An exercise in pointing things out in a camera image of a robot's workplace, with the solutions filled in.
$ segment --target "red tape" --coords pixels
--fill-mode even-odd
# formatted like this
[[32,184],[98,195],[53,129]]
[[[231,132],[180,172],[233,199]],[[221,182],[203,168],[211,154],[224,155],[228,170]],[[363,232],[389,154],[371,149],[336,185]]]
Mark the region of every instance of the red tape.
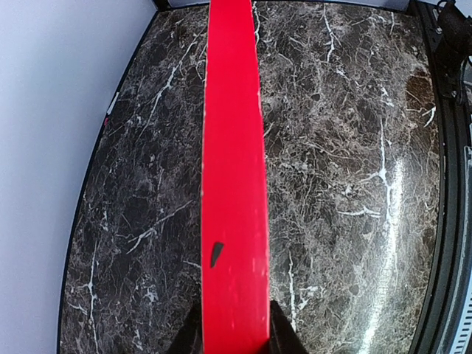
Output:
[[251,0],[211,0],[204,116],[204,354],[268,352],[268,210]]

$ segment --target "marble surface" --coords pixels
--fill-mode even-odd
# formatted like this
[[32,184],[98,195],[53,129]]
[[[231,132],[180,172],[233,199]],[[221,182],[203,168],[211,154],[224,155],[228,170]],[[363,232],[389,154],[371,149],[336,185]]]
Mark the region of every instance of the marble surface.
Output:
[[[157,16],[95,157],[72,242],[62,353],[165,353],[200,296],[208,8]],[[254,4],[271,297],[310,353],[405,353],[439,187],[415,18]]]

